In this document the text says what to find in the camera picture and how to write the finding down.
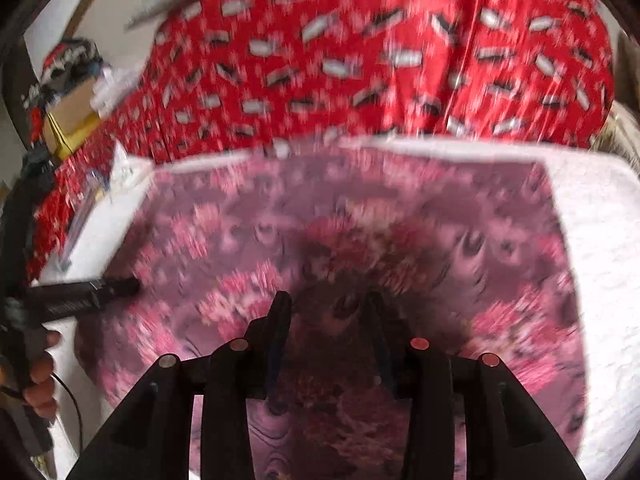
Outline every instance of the black clamp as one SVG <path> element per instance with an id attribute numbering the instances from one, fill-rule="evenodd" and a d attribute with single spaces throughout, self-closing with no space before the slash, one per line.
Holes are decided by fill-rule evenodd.
<path id="1" fill-rule="evenodd" d="M 204 396 L 202 480 L 254 480 L 246 399 L 275 383 L 292 302 L 279 292 L 267 317 L 208 357 L 162 356 L 135 384 L 81 454 L 68 480 L 185 478 L 193 396 Z M 402 480 L 454 474 L 454 393 L 465 401 L 470 480 L 584 480 L 552 424 L 494 354 L 450 357 L 404 322 L 376 292 L 362 303 L 383 383 L 412 400 Z"/>

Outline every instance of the yellow box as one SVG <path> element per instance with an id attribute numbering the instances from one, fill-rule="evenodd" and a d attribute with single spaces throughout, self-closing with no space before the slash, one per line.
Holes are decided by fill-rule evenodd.
<path id="1" fill-rule="evenodd" d="M 65 160 L 100 124 L 91 108 L 95 78 L 80 83 L 54 107 L 47 110 L 44 140 L 51 153 Z"/>

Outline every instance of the white wall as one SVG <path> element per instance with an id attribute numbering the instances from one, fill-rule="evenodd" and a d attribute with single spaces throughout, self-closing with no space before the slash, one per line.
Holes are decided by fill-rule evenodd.
<path id="1" fill-rule="evenodd" d="M 14 124 L 0 96 L 0 182 L 11 186 L 20 173 L 24 145 L 15 131 Z"/>
<path id="2" fill-rule="evenodd" d="M 24 34 L 33 71 L 39 78 L 42 62 L 60 42 L 80 0 L 51 0 Z"/>
<path id="3" fill-rule="evenodd" d="M 125 30 L 140 0 L 94 0 L 78 25 L 78 36 L 91 38 L 102 57 L 116 67 L 133 67 L 148 57 L 162 18 Z"/>

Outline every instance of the black cable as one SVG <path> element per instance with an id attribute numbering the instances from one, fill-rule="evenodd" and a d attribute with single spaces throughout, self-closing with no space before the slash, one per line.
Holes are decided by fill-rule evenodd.
<path id="1" fill-rule="evenodd" d="M 53 378 L 55 380 L 57 380 L 60 383 L 60 386 L 62 386 L 66 392 L 69 394 L 69 397 L 71 397 L 71 401 L 73 402 L 74 406 L 76 407 L 76 413 L 78 414 L 78 443 L 80 445 L 80 449 L 78 451 L 78 454 L 82 453 L 82 450 L 84 449 L 84 443 L 82 441 L 82 415 L 80 413 L 80 408 L 78 407 L 78 401 L 76 400 L 76 397 L 74 396 L 74 394 L 71 393 L 71 390 L 69 389 L 69 387 L 62 381 L 62 379 L 60 379 L 56 374 L 51 374 L 53 376 Z"/>
<path id="2" fill-rule="evenodd" d="M 24 400 L 22 398 L 22 394 L 8 388 L 7 386 L 0 386 L 0 392 L 4 393 L 7 397 L 11 397 L 12 399 Z"/>

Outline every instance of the round metal tip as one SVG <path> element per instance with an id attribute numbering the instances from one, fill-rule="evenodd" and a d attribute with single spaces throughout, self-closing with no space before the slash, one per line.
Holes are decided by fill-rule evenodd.
<path id="1" fill-rule="evenodd" d="M 167 354 L 167 355 L 163 355 L 160 358 L 160 360 L 158 361 L 158 364 L 160 365 L 161 368 L 171 368 L 175 366 L 177 362 L 178 362 L 178 359 L 175 358 L 175 355 Z"/>
<path id="2" fill-rule="evenodd" d="M 500 358 L 496 354 L 482 354 L 482 362 L 493 368 L 500 364 Z"/>
<path id="3" fill-rule="evenodd" d="M 423 337 L 414 337 L 411 339 L 411 348 L 415 348 L 416 350 L 426 350 L 429 348 L 429 341 Z"/>
<path id="4" fill-rule="evenodd" d="M 238 339 L 234 339 L 231 343 L 229 343 L 229 348 L 231 348 L 234 352 L 244 352 L 247 348 L 249 348 L 249 342 L 246 339 L 242 339 L 239 337 Z"/>

